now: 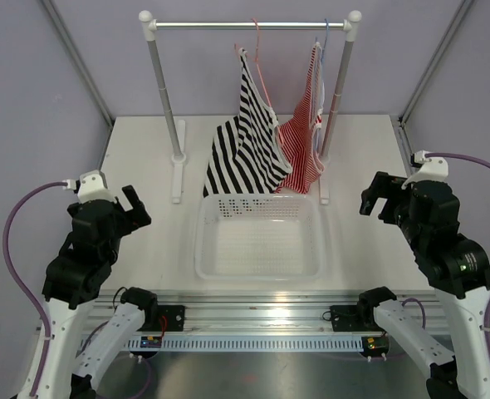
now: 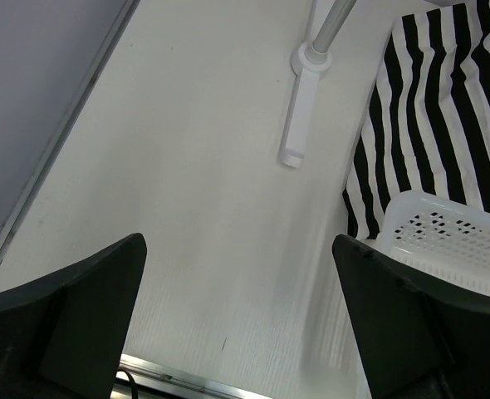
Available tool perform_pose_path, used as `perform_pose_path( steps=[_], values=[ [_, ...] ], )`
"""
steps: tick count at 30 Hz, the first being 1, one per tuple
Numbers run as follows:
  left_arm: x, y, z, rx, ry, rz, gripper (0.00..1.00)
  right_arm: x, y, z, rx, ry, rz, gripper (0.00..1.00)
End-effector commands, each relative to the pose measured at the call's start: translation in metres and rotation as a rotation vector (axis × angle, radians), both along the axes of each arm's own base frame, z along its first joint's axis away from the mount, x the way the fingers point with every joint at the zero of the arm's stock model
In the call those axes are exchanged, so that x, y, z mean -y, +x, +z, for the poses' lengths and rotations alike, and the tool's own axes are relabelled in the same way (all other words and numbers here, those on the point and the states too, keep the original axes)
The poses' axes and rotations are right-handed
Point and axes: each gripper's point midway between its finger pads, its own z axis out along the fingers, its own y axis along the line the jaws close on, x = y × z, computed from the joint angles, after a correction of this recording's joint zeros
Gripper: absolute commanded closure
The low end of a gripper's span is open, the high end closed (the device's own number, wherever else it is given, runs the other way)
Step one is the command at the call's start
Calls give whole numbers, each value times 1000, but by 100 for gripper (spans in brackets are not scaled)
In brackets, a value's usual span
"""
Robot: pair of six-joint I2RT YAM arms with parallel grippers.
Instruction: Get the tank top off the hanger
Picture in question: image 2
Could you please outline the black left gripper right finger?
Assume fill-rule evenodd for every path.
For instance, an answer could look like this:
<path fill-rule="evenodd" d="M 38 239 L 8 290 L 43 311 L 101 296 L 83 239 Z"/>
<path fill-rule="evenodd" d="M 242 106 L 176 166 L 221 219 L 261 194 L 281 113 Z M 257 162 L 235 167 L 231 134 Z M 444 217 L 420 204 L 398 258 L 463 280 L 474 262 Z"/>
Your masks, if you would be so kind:
<path fill-rule="evenodd" d="M 490 297 L 348 235 L 332 255 L 373 398 L 490 398 Z"/>

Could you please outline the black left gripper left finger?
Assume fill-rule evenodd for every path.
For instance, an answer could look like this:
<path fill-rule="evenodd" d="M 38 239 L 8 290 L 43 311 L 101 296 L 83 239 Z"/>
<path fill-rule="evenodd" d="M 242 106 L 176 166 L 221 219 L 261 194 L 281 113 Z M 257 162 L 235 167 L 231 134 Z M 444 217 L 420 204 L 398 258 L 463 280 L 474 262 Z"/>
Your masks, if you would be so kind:
<path fill-rule="evenodd" d="M 0 398 L 109 397 L 146 256 L 131 234 L 0 292 Z"/>

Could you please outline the black white striped tank top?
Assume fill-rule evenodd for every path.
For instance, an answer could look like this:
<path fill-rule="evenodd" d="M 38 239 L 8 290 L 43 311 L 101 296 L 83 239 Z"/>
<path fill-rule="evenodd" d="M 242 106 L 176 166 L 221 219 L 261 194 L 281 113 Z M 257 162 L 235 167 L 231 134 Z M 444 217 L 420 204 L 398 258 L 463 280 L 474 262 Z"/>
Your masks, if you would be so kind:
<path fill-rule="evenodd" d="M 490 1 L 392 28 L 343 191 L 348 234 L 375 239 L 411 190 L 490 213 Z"/>

